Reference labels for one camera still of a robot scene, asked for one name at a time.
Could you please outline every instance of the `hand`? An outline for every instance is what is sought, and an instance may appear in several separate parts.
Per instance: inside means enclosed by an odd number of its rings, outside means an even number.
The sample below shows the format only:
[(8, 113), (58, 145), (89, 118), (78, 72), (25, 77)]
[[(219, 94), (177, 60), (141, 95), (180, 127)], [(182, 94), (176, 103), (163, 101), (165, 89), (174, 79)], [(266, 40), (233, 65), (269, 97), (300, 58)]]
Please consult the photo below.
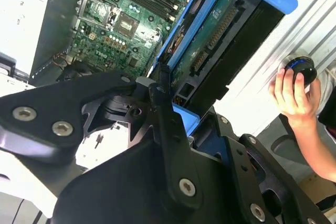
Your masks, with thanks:
[(288, 117), (292, 128), (311, 127), (316, 125), (316, 110), (321, 98), (320, 81), (316, 78), (305, 94), (303, 74), (298, 73), (293, 89), (294, 72), (280, 69), (275, 82), (271, 83), (269, 93), (274, 98), (281, 114)]

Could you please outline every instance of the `finger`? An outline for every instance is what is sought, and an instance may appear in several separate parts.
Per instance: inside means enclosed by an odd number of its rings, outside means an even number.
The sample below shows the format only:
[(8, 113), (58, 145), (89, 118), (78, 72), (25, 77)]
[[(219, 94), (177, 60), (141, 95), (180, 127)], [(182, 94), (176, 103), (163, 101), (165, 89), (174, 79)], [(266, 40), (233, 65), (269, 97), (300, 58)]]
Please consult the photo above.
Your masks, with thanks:
[(273, 98), (274, 103), (275, 103), (277, 106), (279, 106), (278, 101), (277, 101), (277, 98), (275, 97), (275, 94), (274, 94), (274, 90), (275, 90), (275, 81), (272, 81), (272, 82), (269, 84), (268, 92), (269, 92), (269, 94), (271, 95), (271, 97)]
[(313, 82), (310, 84), (309, 93), (310, 93), (310, 101), (312, 105), (315, 105), (315, 106), (317, 105), (318, 107), (320, 103), (320, 99), (321, 99), (321, 83), (318, 78), (313, 80)]
[(294, 71), (292, 69), (288, 69), (284, 77), (282, 96), (286, 102), (286, 106), (289, 112), (293, 112), (293, 110), (298, 106), (294, 98), (293, 78), (294, 78)]
[(274, 87), (274, 95), (277, 99), (280, 109), (284, 109), (286, 107), (284, 98), (282, 96), (282, 86), (283, 86), (284, 75), (285, 75), (285, 70), (282, 68), (277, 73), (277, 78), (275, 80), (275, 87)]
[(294, 98), (299, 108), (309, 107), (309, 102), (305, 93), (304, 76), (302, 73), (296, 75), (294, 84)]

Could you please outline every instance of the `black knob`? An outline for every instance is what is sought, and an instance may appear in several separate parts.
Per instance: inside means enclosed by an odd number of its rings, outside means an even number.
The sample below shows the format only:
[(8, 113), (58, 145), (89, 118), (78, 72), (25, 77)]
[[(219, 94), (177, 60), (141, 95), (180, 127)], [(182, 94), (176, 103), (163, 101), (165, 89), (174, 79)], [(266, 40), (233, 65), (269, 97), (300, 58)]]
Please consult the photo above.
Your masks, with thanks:
[(307, 56), (300, 56), (292, 59), (285, 65), (285, 70), (292, 69), (294, 71), (294, 80), (298, 73), (302, 73), (305, 77), (305, 87), (308, 86), (317, 76), (314, 61)]

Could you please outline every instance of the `screw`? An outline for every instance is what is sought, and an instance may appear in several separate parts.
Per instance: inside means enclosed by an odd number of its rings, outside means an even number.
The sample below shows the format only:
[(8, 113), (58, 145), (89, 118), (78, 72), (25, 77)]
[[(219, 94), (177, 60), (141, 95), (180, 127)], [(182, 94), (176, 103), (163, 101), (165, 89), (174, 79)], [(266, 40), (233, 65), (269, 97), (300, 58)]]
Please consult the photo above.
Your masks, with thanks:
[(249, 136), (248, 139), (249, 139), (249, 140), (251, 141), (251, 143), (253, 143), (253, 144), (256, 144), (256, 143), (257, 143), (257, 141), (256, 141), (253, 137), (251, 137), (251, 136)]
[(164, 91), (164, 89), (161, 86), (157, 86), (156, 87), (157, 90), (159, 90), (162, 93), (165, 93), (166, 91)]
[(256, 217), (260, 222), (264, 222), (266, 219), (265, 213), (261, 207), (257, 204), (252, 203), (250, 206), (250, 210), (254, 217)]
[(193, 136), (189, 136), (188, 142), (191, 144), (193, 141), (195, 141), (195, 138)]
[(59, 121), (52, 125), (52, 132), (58, 136), (69, 136), (73, 131), (72, 125), (65, 121)]
[(308, 221), (308, 224), (316, 224), (316, 222), (310, 218), (308, 218), (307, 221)]
[(223, 117), (223, 116), (222, 116), (220, 119), (221, 119), (221, 121), (222, 121), (223, 123), (228, 123), (228, 122), (229, 122), (229, 121), (228, 121), (225, 117)]
[(16, 120), (24, 122), (32, 121), (37, 116), (36, 111), (30, 107), (17, 107), (13, 110), (12, 114)]
[(121, 80), (123, 80), (124, 82), (130, 82), (131, 80), (128, 79), (126, 76), (122, 76)]
[(182, 178), (179, 182), (180, 190), (186, 196), (193, 197), (196, 193), (194, 184), (187, 178)]

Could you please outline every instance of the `green circuit board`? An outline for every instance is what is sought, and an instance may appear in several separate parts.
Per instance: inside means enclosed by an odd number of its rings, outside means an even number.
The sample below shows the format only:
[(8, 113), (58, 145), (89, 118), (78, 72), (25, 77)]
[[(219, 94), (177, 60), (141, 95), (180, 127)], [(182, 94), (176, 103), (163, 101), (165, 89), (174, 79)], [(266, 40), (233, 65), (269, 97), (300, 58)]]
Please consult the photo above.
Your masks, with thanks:
[(235, 8), (228, 10), (231, 2), (232, 0), (218, 0), (216, 2), (172, 72), (173, 89), (179, 86), (178, 83), (184, 79), (184, 74), (189, 74), (191, 69), (195, 72), (201, 69), (202, 64), (211, 54), (214, 45), (237, 13)]
[(173, 0), (176, 18), (162, 18), (133, 0), (83, 0), (71, 57), (96, 71), (145, 75), (187, 0)]

